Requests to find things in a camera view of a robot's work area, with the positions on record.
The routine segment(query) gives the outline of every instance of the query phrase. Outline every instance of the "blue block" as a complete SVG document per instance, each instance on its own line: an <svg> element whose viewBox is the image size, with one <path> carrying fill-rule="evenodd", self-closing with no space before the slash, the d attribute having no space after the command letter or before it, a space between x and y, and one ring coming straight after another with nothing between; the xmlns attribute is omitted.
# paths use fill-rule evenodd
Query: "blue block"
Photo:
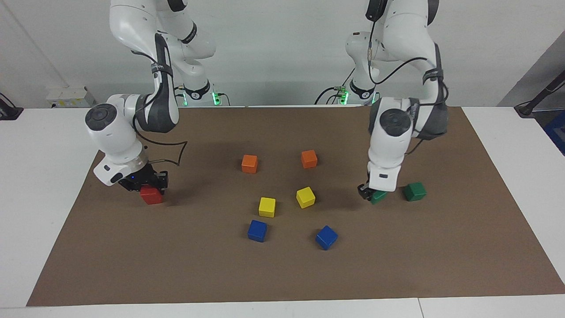
<svg viewBox="0 0 565 318"><path fill-rule="evenodd" d="M316 235L316 242L326 251L332 246L336 239L337 233L327 225Z"/></svg>
<svg viewBox="0 0 565 318"><path fill-rule="evenodd" d="M247 231L247 237L257 242L265 242L267 234L267 224L257 220L252 220Z"/></svg>

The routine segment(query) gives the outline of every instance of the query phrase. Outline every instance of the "brown mat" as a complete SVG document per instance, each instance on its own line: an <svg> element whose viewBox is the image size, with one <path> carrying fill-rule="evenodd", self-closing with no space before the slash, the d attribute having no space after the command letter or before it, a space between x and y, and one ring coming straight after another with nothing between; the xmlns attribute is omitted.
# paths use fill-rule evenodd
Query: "brown mat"
<svg viewBox="0 0 565 318"><path fill-rule="evenodd" d="M28 306L565 293L460 109L403 164L399 186L421 181L427 197L363 201L368 111L183 109L172 133L147 134L190 141L181 168L157 166L166 202L90 173ZM319 166L303 170L308 149ZM177 151L149 146L152 159ZM258 174L240 171L245 153ZM316 204L301 210L306 186ZM261 196L275 218L257 215ZM247 239L252 219L269 224L265 243ZM340 236L329 251L314 241L324 225Z"/></svg>

